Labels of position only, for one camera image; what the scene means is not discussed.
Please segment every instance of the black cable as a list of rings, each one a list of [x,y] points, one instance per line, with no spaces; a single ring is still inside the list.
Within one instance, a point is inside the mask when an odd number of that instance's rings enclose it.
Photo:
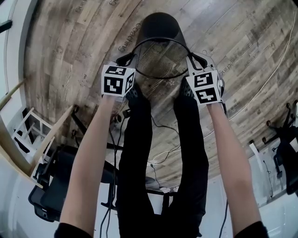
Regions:
[[[272,151],[275,152],[277,150],[278,147],[274,147],[272,148]]]
[[[219,238],[221,238],[222,236],[222,233],[223,233],[223,228],[224,228],[224,224],[225,224],[225,221],[227,219],[227,214],[228,214],[228,200],[227,200],[227,203],[225,205],[225,212],[224,212],[224,219],[223,219],[223,225],[222,225],[222,228],[220,229],[220,233],[219,233]]]
[[[270,196],[270,198],[273,198],[273,188],[272,188],[272,183],[271,183],[271,179],[270,179],[270,174],[271,174],[271,171],[268,170],[268,167],[267,167],[267,164],[265,163],[265,160],[263,160],[265,166],[266,166],[266,170],[267,170],[267,173],[268,173],[268,178],[269,178],[269,182],[270,182],[270,186],[271,186],[271,192],[272,192],[272,195]]]
[[[114,186],[115,186],[115,167],[116,167],[116,146],[115,146],[115,141],[114,141],[114,138],[113,138],[113,135],[112,135],[112,132],[111,132],[111,129],[109,128],[108,129],[108,132],[111,136],[111,139],[112,139],[112,142],[113,142],[113,146],[114,146],[114,171],[113,171],[113,190],[112,190],[112,195],[114,195]],[[110,218],[110,213],[111,213],[111,207],[112,207],[112,203],[113,203],[113,200],[110,201],[110,204],[108,206],[108,209],[107,209],[107,212],[106,214],[104,215],[103,219],[102,219],[102,222],[101,222],[101,227],[100,227],[100,234],[99,234],[99,237],[101,238],[102,237],[102,225],[109,213],[109,218]],[[109,220],[108,220],[108,226],[107,226],[107,230],[106,230],[106,235],[108,237],[108,227],[109,227]]]
[[[76,145],[78,146],[78,148],[80,147],[80,144],[79,144],[79,142],[78,142],[78,139],[77,139],[77,137],[76,136],[74,136],[74,140],[75,140],[75,143],[76,143]]]
[[[158,183],[159,188],[161,188],[160,183],[159,183],[158,180],[157,180],[157,177],[156,177],[156,171],[155,171],[155,168],[154,168],[153,164],[151,164],[150,166],[154,169],[155,180],[156,180],[156,182]]]
[[[158,125],[155,123],[155,121],[154,121],[152,115],[151,115],[151,118],[152,118],[152,121],[153,121],[153,123],[154,123],[154,125],[155,125],[156,127],[165,127],[165,128],[171,129],[171,130],[175,131],[175,132],[179,135],[178,131],[177,131],[175,128],[170,127],[170,126],[165,126],[165,125],[160,125],[160,126],[158,126]]]
[[[224,101],[221,100],[219,103],[222,104],[222,106],[223,106],[223,112],[226,115],[226,117],[228,117],[227,107],[226,107]]]
[[[122,121],[122,124],[121,124],[121,127],[120,127],[120,136],[119,136],[119,139],[118,139],[118,142],[117,142],[117,146],[119,146],[119,143],[120,143],[120,139],[121,139],[121,132],[122,132],[122,126],[123,126],[123,123],[124,123],[125,119]],[[110,201],[110,204],[109,204],[109,207],[108,207],[108,210],[102,220],[102,223],[101,223],[101,227],[100,227],[100,238],[102,237],[102,226],[103,226],[103,223],[108,215],[108,225],[107,225],[107,229],[106,229],[106,236],[108,238],[108,228],[109,228],[109,224],[110,224],[110,217],[111,217],[111,208],[112,208],[112,204],[113,204],[113,201],[115,199],[115,196],[116,196],[116,155],[117,155],[117,149],[116,149],[116,146],[115,146],[115,141],[114,141],[114,137],[113,137],[113,134],[111,132],[111,130],[109,129],[108,130],[109,134],[110,134],[110,137],[112,139],[112,142],[113,142],[113,146],[114,146],[114,171],[113,171],[113,190],[112,190],[112,199]]]

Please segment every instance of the white cable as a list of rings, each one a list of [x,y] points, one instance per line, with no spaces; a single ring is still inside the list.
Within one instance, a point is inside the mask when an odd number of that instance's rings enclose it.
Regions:
[[[259,91],[256,93],[256,95],[239,111],[237,112],[234,116],[232,116],[230,120],[232,120],[235,116],[237,116],[240,112],[242,112],[247,106],[249,103],[251,103],[257,96],[258,94],[261,92],[261,90],[266,86],[266,84],[269,82],[269,80],[271,79],[271,77],[274,75],[274,73],[277,71],[277,69],[279,68],[279,66],[281,65],[281,63],[283,62],[283,59],[284,59],[284,56],[289,48],[289,45],[290,45],[290,42],[291,42],[291,37],[292,37],[292,32],[293,32],[293,29],[294,29],[294,26],[295,26],[295,21],[296,21],[296,13],[297,13],[297,9],[295,11],[295,15],[294,15],[294,21],[293,21],[293,26],[292,26],[292,29],[291,29],[291,32],[290,32],[290,37],[289,37],[289,41],[288,41],[288,44],[287,44],[287,47],[285,48],[285,51],[284,51],[284,54],[278,64],[278,66],[276,67],[276,69],[273,71],[273,73],[270,75],[270,77],[267,79],[267,81],[263,84],[263,86],[259,89]],[[214,131],[210,132],[208,135],[206,135],[204,138],[210,136]]]
[[[152,160],[155,160],[157,157],[159,157],[160,155],[164,154],[164,153],[168,153],[168,152],[178,152],[178,151],[181,151],[180,150],[173,150],[173,151],[164,151],[164,152],[161,152],[160,154],[156,155]]]

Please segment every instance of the wood plank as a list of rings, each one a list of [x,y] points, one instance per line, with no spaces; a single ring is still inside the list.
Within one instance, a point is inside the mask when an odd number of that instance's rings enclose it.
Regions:
[[[26,173],[24,173],[14,162],[13,160],[9,157],[9,155],[5,152],[5,150],[2,148],[2,146],[0,145],[0,157],[2,157],[5,161],[7,161],[9,163],[9,165],[16,170],[20,175],[22,175],[23,177],[25,177],[28,181],[30,181],[31,183],[33,183],[34,185],[43,188],[42,185],[40,185],[39,183],[37,183],[34,179],[30,178]]]
[[[62,117],[53,125],[52,129],[50,132],[47,134],[47,136],[43,139],[41,145],[37,149],[36,153],[33,156],[32,162],[31,162],[31,167],[29,170],[29,175],[32,175],[32,172],[34,171],[39,159],[41,158],[43,152],[47,148],[47,146],[51,143],[52,138],[54,135],[58,132],[66,118],[70,115],[71,110],[73,109],[73,106],[69,107],[67,111],[62,115]]]
[[[6,94],[4,96],[4,98],[1,99],[0,101],[0,111],[2,110],[2,108],[7,104],[7,102],[9,102],[9,100],[11,99],[11,96],[15,93],[15,91],[17,91],[21,85],[23,85],[24,81],[18,83],[8,94]]]
[[[0,116],[0,146],[9,156],[9,159],[26,175],[29,174],[30,164],[24,158],[24,156],[19,151],[18,147],[15,145],[13,139],[11,138],[2,117]]]

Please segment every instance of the wooden floor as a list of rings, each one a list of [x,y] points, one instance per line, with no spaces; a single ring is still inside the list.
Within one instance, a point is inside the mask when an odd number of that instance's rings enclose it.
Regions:
[[[70,105],[77,104],[81,107],[79,117],[88,125],[100,101],[102,66],[133,49],[147,15],[166,12],[179,22],[191,51],[212,56],[217,64],[225,80],[223,99],[230,123],[251,156],[249,141],[253,139],[258,149],[263,148],[262,137],[272,135],[266,121],[281,121],[286,102],[298,98],[298,17],[284,60],[268,80],[284,54],[295,11],[292,0],[43,0],[27,38],[28,107],[35,107],[54,123]],[[173,100],[180,81],[181,77],[137,77],[158,124],[177,129]],[[127,104],[117,103],[115,112],[124,108]],[[200,117],[212,178],[220,171],[206,107],[200,108]],[[119,126],[114,128],[115,138]],[[59,140],[73,144],[73,129],[77,128],[68,119]],[[153,126],[149,159],[178,144],[174,131]],[[197,159],[199,153],[194,148],[192,159]],[[165,155],[156,160],[162,161]],[[107,160],[113,160],[112,151],[108,151]],[[156,165],[162,186],[179,185],[181,173],[180,152],[171,153],[164,163]],[[151,167],[147,175],[154,178]]]

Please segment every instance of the person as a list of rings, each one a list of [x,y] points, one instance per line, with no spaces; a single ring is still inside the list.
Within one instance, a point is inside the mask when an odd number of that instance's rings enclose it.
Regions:
[[[131,115],[124,134],[116,201],[121,238],[202,236],[199,225],[205,214],[209,163],[197,102],[186,79],[183,78],[179,96],[174,102],[183,162],[181,184],[172,204],[162,216],[154,214],[145,188],[152,139],[150,102],[137,84],[126,97]],[[94,234],[98,192],[114,101],[113,96],[103,96],[81,142],[74,160],[60,224],[54,235],[56,238],[72,235],[89,238]],[[244,149],[221,105],[209,104],[207,108],[214,126],[233,234],[236,238],[253,235],[268,237],[253,194],[251,169]]]

